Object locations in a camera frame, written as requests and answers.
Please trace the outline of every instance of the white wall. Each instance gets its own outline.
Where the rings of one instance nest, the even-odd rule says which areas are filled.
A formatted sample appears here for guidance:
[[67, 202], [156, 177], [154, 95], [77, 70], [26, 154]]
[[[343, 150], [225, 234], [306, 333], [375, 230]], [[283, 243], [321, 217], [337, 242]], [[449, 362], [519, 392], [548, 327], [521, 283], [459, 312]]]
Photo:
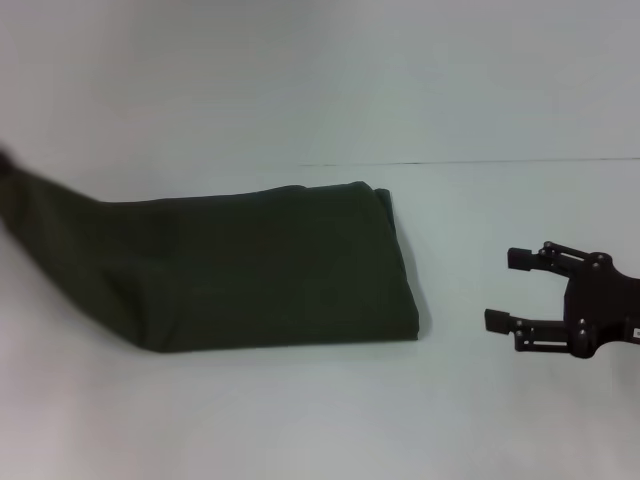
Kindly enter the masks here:
[[31, 162], [640, 156], [631, 0], [4, 0], [0, 132]]

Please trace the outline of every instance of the dark green cloth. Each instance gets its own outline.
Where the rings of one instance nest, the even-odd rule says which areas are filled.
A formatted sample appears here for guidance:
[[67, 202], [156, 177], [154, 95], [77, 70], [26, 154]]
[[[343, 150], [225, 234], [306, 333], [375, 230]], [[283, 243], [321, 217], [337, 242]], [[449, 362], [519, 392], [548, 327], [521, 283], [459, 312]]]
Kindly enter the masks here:
[[0, 155], [0, 215], [58, 287], [157, 352], [415, 340], [389, 192], [105, 203]]

